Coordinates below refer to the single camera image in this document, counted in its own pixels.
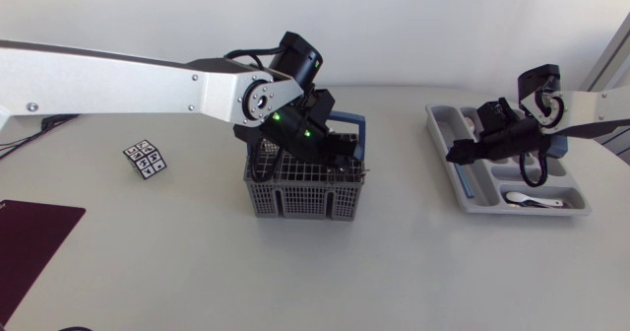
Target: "table surface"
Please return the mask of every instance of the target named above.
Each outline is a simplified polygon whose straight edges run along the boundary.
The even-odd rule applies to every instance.
[[[87,209],[7,329],[630,329],[626,163],[570,140],[587,217],[465,214],[424,107],[492,98],[330,90],[367,119],[351,223],[255,218],[245,145],[201,115],[86,115],[0,162],[0,199]],[[37,125],[12,118],[0,142]],[[143,139],[168,164],[146,181],[121,153]]]

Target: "dark red mat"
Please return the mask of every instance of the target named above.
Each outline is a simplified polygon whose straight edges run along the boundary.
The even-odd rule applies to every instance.
[[[85,209],[0,202],[0,324],[6,325]]]

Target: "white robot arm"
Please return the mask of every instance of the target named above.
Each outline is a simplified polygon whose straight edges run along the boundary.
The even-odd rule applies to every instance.
[[[567,137],[595,138],[630,125],[630,87],[604,92],[560,91],[557,65],[543,65],[519,77],[519,105],[505,99],[487,102],[477,110],[483,131],[479,140],[456,140],[446,159],[466,165],[478,159],[520,157],[521,175],[530,186],[546,181],[546,157],[561,158]],[[541,175],[532,182],[523,168],[525,155],[535,152]]]
[[[245,55],[257,65],[231,60]],[[274,55],[269,67],[259,55]],[[202,113],[233,123],[251,147],[266,139],[305,162],[344,166],[362,148],[326,126],[335,100],[313,85],[322,63],[289,32],[276,48],[187,64],[0,41],[0,130],[13,115]]]

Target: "cable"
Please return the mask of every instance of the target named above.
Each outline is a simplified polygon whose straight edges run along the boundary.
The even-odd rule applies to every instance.
[[[256,61],[256,65],[260,70],[264,70],[263,62],[260,61],[259,55],[274,55],[281,53],[285,50],[284,46],[279,46],[271,49],[249,49],[249,50],[232,50],[224,56],[227,59],[234,59],[241,56],[250,56]]]
[[[538,182],[533,182],[528,177],[528,173],[525,171],[525,153],[519,155],[519,168],[521,169],[521,177],[529,187],[540,187],[547,182],[547,156],[543,153],[538,153],[538,164],[540,165],[540,177]]]
[[[0,148],[0,152],[8,150],[6,153],[3,153],[2,155],[0,155],[0,160],[8,157],[16,150],[22,148],[24,145],[39,138],[40,136],[48,133],[49,131],[58,127],[59,125],[65,124],[68,121],[78,116],[79,114],[59,114],[59,115],[52,115],[52,116],[43,118],[41,120],[41,130],[39,132],[29,137],[26,137],[24,139],[16,140],[12,143],[0,144],[0,146],[4,146],[4,148]]]

